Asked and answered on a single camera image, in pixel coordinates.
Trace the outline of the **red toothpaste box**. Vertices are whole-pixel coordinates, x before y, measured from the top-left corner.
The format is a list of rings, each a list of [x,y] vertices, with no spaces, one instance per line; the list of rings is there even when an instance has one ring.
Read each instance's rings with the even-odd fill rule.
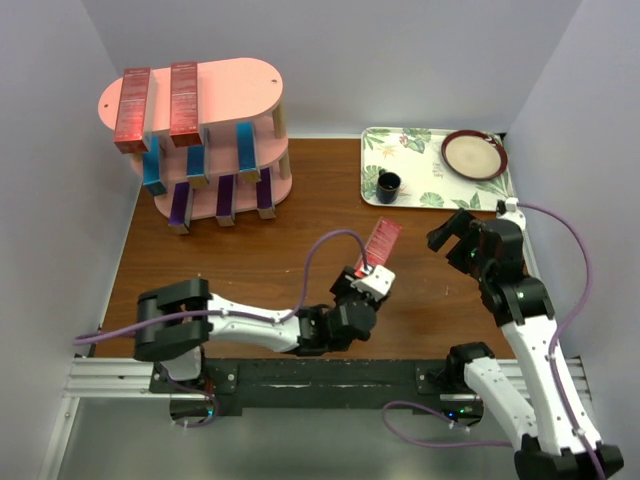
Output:
[[[355,267],[357,277],[364,277],[374,267],[386,264],[402,230],[399,223],[385,217],[379,218],[365,244],[365,255]]]
[[[204,143],[196,62],[177,62],[171,65],[169,136],[175,147]]]
[[[122,154],[148,152],[157,82],[150,67],[127,68],[122,76],[114,144]]]

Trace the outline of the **silver purple toothpaste box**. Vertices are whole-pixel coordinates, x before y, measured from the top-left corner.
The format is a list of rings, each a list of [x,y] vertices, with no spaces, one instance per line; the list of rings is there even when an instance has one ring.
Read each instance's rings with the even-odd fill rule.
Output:
[[[215,217],[221,227],[235,225],[235,187],[234,175],[219,177]]]

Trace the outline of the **blue toothpaste box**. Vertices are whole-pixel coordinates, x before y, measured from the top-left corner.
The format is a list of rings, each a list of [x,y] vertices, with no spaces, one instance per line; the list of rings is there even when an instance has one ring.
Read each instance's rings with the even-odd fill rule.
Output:
[[[259,182],[261,176],[256,155],[255,129],[252,122],[242,122],[236,125],[236,143],[239,175],[246,182]]]
[[[194,189],[206,188],[209,185],[208,147],[204,144],[187,148],[186,178]]]
[[[163,139],[153,136],[149,151],[142,155],[142,185],[152,196],[167,193],[164,157]]]

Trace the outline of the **blue toothpaste box front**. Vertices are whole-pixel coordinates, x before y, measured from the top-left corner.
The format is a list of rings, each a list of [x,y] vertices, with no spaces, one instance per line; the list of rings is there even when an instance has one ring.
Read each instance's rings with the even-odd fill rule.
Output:
[[[167,193],[164,157],[163,139],[153,136],[149,151],[142,155],[142,185],[152,196]]]

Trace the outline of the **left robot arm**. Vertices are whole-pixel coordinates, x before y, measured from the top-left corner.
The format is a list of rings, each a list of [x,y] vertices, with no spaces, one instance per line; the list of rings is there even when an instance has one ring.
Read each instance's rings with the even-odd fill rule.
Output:
[[[332,306],[303,306],[297,312],[233,302],[194,278],[142,293],[137,301],[134,359],[156,363],[185,392],[207,380],[202,345],[208,341],[256,345],[276,353],[318,357],[367,341],[377,311],[396,275],[377,265],[366,272],[343,269],[332,285]]]

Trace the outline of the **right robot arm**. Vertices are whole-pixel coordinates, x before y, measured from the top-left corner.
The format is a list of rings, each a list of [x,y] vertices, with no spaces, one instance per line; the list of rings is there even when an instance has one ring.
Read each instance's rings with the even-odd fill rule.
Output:
[[[519,478],[608,479],[623,468],[622,453],[602,440],[573,385],[557,344],[550,296],[525,265],[524,227],[517,210],[482,221],[459,209],[428,233],[432,251],[457,238],[448,263],[478,282],[482,303],[515,354],[527,392],[512,385],[483,343],[452,348],[445,379],[456,392],[480,396],[514,449]]]

